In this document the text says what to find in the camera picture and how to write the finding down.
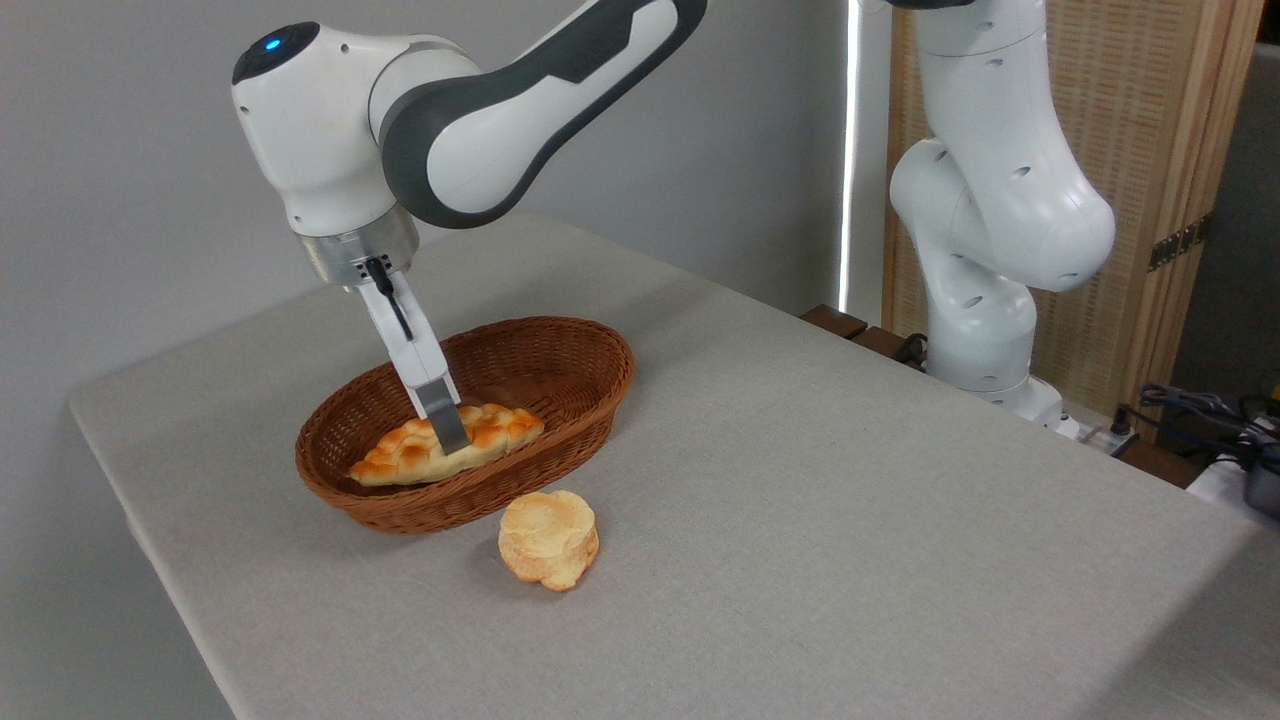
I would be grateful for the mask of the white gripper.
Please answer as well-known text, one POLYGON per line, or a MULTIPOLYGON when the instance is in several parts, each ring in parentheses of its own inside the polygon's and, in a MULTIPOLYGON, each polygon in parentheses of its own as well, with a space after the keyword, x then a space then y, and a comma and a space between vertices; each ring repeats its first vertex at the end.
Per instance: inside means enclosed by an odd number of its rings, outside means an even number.
POLYGON ((404 273, 390 272, 388 279, 390 297, 372 281, 346 290, 364 300, 417 415, 431 423, 445 454, 458 452, 470 441, 445 356, 404 273))

